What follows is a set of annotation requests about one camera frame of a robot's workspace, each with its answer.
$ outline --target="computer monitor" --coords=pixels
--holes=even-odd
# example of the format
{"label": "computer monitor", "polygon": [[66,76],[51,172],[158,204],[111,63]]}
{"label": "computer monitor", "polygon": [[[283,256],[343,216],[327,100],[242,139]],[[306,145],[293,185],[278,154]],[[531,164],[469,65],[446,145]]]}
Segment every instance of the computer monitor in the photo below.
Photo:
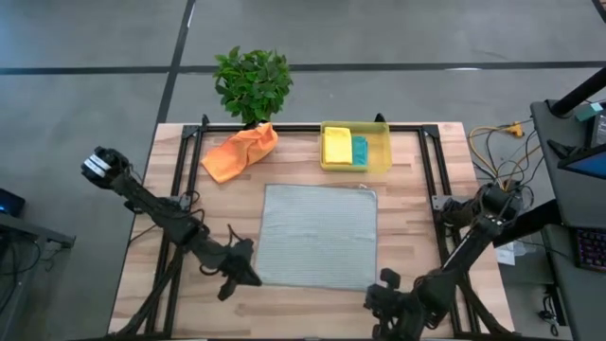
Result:
{"label": "computer monitor", "polygon": [[606,179],[606,145],[567,157],[558,163],[558,168]]}

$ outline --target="black floor line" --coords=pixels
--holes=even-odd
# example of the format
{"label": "black floor line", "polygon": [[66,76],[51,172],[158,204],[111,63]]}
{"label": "black floor line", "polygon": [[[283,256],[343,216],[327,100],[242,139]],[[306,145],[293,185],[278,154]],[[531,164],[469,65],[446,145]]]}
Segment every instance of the black floor line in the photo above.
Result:
{"label": "black floor line", "polygon": [[174,85],[177,82],[177,75],[179,74],[179,65],[181,65],[181,59],[183,58],[183,51],[186,48],[187,33],[189,32],[189,24],[191,22],[191,17],[193,15],[195,6],[196,0],[187,0],[186,10],[183,13],[181,27],[179,28],[177,44],[174,48],[174,53],[172,54],[170,72],[167,77],[167,83],[164,86],[162,99],[160,100],[160,108],[158,108],[158,115],[155,120],[156,124],[165,123],[169,115],[170,101],[172,100]]}
{"label": "black floor line", "polygon": [[[180,65],[185,48],[186,32],[180,32],[179,49],[170,66],[115,66],[115,67],[15,67],[0,68],[0,76],[6,75],[129,75],[129,74],[166,74],[176,80],[176,74],[212,74],[216,65]],[[606,67],[606,61],[579,62],[510,62],[510,63],[311,63],[291,64],[293,72],[351,72],[351,71],[436,71],[436,70],[533,70],[565,68]]]}
{"label": "black floor line", "polygon": [[100,66],[100,67],[0,67],[2,76],[41,75],[132,75],[169,73],[170,66]]}
{"label": "black floor line", "polygon": [[[351,71],[434,71],[434,70],[532,70],[564,68],[600,68],[606,61],[586,62],[512,62],[512,63],[316,63],[291,64],[293,72],[351,72]],[[182,74],[211,74],[214,65],[184,65]]]}

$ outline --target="blue sponge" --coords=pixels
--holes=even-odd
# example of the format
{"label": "blue sponge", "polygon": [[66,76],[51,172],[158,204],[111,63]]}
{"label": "blue sponge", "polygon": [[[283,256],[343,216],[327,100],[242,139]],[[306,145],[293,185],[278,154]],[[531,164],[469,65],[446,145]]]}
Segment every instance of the blue sponge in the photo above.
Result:
{"label": "blue sponge", "polygon": [[354,136],[351,138],[351,149],[353,153],[353,166],[368,165],[368,141],[364,136]]}

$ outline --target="yellow sponge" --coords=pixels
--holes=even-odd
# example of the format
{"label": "yellow sponge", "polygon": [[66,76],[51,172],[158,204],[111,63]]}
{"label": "yellow sponge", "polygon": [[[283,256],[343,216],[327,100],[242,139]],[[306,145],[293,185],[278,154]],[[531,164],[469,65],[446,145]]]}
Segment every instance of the yellow sponge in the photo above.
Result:
{"label": "yellow sponge", "polygon": [[324,163],[351,165],[351,131],[348,128],[324,129]]}

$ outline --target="table leg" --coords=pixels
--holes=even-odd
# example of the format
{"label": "table leg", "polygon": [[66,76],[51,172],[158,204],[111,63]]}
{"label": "table leg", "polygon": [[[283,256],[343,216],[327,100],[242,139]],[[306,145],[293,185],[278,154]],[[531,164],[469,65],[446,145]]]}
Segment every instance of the table leg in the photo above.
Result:
{"label": "table leg", "polygon": [[547,224],[561,224],[560,211],[555,199],[548,201],[522,214],[511,226],[494,239],[494,246],[498,247],[508,242],[513,242],[529,234],[543,229]]}

